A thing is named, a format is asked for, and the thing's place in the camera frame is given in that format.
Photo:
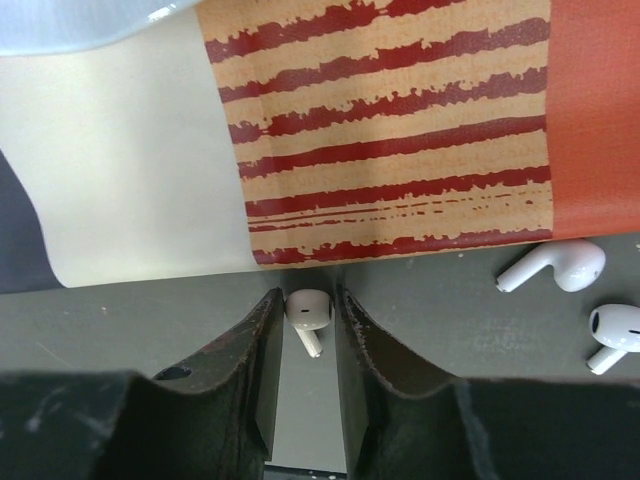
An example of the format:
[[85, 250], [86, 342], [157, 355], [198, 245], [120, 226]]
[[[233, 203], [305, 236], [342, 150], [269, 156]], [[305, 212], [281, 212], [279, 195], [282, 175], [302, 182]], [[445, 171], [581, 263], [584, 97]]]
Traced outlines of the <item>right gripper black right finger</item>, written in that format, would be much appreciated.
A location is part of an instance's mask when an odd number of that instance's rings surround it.
[[639, 385], [461, 378], [334, 296], [351, 479], [635, 479]]

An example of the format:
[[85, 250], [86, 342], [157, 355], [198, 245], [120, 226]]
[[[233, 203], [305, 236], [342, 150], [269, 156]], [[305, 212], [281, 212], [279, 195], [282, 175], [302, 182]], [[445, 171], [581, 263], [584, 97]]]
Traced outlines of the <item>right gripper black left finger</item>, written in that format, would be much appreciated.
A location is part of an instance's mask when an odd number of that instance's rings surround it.
[[153, 377], [1, 377], [5, 479], [259, 479], [273, 451], [284, 298]]

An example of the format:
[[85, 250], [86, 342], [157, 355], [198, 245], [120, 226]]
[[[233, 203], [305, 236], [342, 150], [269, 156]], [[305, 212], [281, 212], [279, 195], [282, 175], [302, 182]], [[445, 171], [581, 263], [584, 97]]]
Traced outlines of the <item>white earbud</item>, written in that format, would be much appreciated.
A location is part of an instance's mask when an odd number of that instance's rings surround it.
[[498, 275], [495, 283], [499, 291], [510, 293], [550, 267], [557, 286], [572, 293], [592, 285], [605, 265], [604, 250], [590, 241], [576, 239], [547, 242], [536, 246]]
[[589, 370], [602, 375], [629, 353], [639, 352], [639, 308], [625, 304], [596, 307], [589, 317], [592, 337], [601, 345], [587, 360]]
[[327, 327], [332, 319], [330, 295], [317, 289], [302, 289], [291, 293], [285, 302], [285, 314], [307, 354], [318, 358], [323, 347], [317, 331]]

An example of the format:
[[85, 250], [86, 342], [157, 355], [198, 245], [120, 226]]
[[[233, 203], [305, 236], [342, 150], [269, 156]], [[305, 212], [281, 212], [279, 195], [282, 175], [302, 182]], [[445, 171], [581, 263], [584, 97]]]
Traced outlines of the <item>colourful patchwork placemat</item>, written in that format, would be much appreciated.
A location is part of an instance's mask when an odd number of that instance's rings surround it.
[[5, 293], [639, 227], [635, 1], [197, 1], [1, 54]]

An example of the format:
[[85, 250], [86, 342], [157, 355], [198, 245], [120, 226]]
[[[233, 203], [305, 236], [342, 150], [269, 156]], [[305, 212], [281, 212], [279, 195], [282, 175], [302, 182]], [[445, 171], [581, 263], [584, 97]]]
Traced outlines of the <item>white round plate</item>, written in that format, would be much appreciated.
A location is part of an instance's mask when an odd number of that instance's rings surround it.
[[196, 0], [6, 0], [1, 54], [62, 54], [100, 48], [194, 7]]

